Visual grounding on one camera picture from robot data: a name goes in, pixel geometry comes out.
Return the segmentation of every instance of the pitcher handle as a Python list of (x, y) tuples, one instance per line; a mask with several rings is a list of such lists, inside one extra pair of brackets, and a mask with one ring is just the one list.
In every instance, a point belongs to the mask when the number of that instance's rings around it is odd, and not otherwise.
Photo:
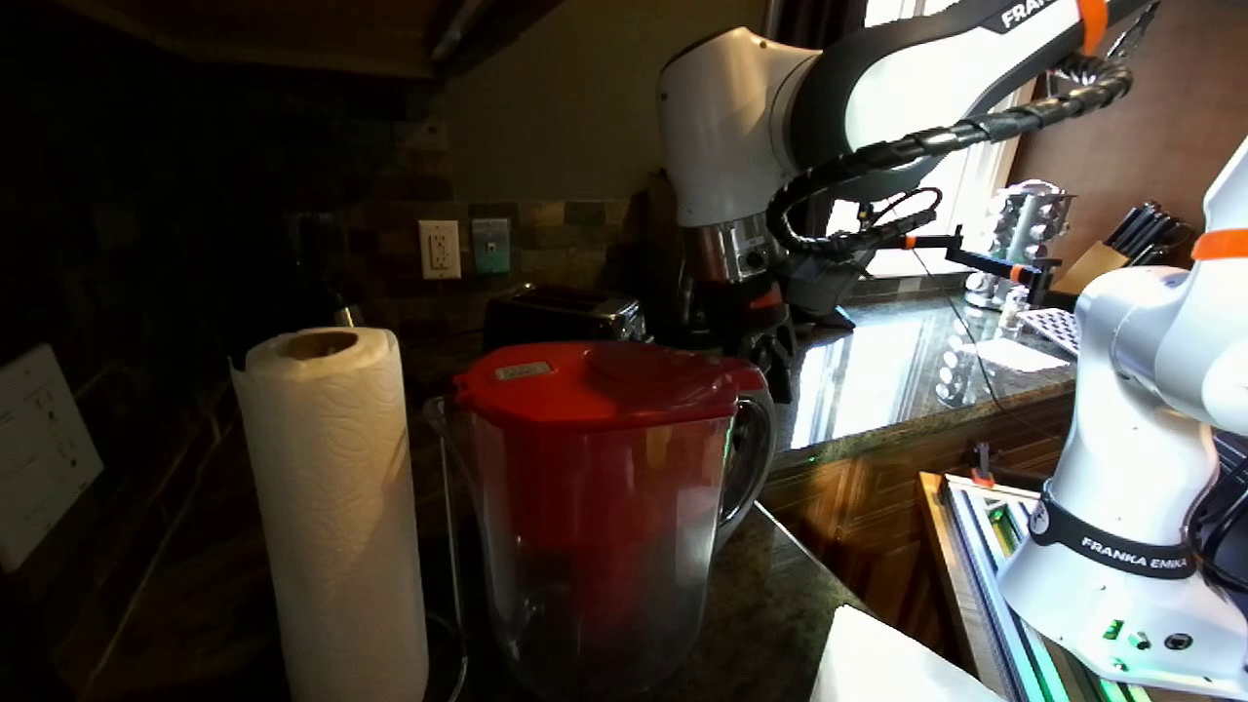
[(753, 498), (766, 482), (773, 460), (777, 460), (777, 400), (766, 391), (743, 391), (735, 396), (735, 420), (729, 429), (733, 448), (729, 448), (729, 466), (724, 466), (724, 498), (718, 515), (718, 541), (724, 541), (740, 517), (750, 515)]

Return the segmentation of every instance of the paper towel roll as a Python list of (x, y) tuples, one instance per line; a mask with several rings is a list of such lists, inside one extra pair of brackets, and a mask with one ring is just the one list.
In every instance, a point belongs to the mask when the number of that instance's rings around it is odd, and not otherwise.
[(396, 339), (288, 331), (244, 355), (235, 392), (292, 698), (419, 698), (427, 639)]

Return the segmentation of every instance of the red lid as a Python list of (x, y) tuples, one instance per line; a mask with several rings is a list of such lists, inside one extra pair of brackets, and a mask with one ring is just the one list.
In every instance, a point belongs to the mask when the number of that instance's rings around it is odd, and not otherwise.
[(743, 360), (655, 343), (517, 343), (456, 373), (456, 400), (497, 420), (617, 429), (733, 416), (766, 391)]

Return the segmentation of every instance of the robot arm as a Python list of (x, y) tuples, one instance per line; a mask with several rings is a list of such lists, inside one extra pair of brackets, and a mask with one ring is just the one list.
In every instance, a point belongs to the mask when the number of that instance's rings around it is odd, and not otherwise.
[(675, 53), (657, 79), (657, 114), (694, 277), (740, 286), (777, 266), (777, 238), (795, 248), (777, 229), (777, 193), (789, 193), (782, 209), (830, 183), (854, 201), (913, 192), (945, 153), (969, 144), (945, 134), (913, 139), (915, 134), (978, 119), (1141, 6), (1154, 4), (960, 0), (938, 17), (854, 32), (825, 50), (735, 26)]

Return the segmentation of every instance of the dark countertop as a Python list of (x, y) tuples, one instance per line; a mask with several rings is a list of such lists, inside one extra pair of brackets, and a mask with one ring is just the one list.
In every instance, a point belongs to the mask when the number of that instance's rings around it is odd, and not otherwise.
[[(857, 321), (854, 335), (824, 335), (802, 351), (798, 400), (782, 408), (795, 438), (777, 474), (904, 440), (945, 420), (1063, 392), (1072, 379), (1068, 365), (1043, 373), (989, 364), (960, 365), (950, 355), (956, 329), (969, 323), (973, 339), (987, 339), (1002, 335), (1002, 323), (998, 314), (973, 321), (973, 313), (948, 300), (847, 309), (847, 314)], [(458, 698), (525, 698), (506, 674), (483, 619), (471, 524), (456, 548), (465, 574), (465, 624), (456, 630), (444, 576), (447, 548), (444, 533), (425, 531), (425, 507), (427, 495), (419, 498), (431, 652), (427, 702), (453, 698), (458, 639), (469, 645), (469, 686)], [(753, 507), (713, 563), (707, 619), (688, 658), (651, 698), (805, 698), (838, 603), (857, 602), (764, 507)], [(84, 698), (284, 698), (275, 613), (240, 429), (224, 434), (213, 460), (193, 470), (174, 531)]]

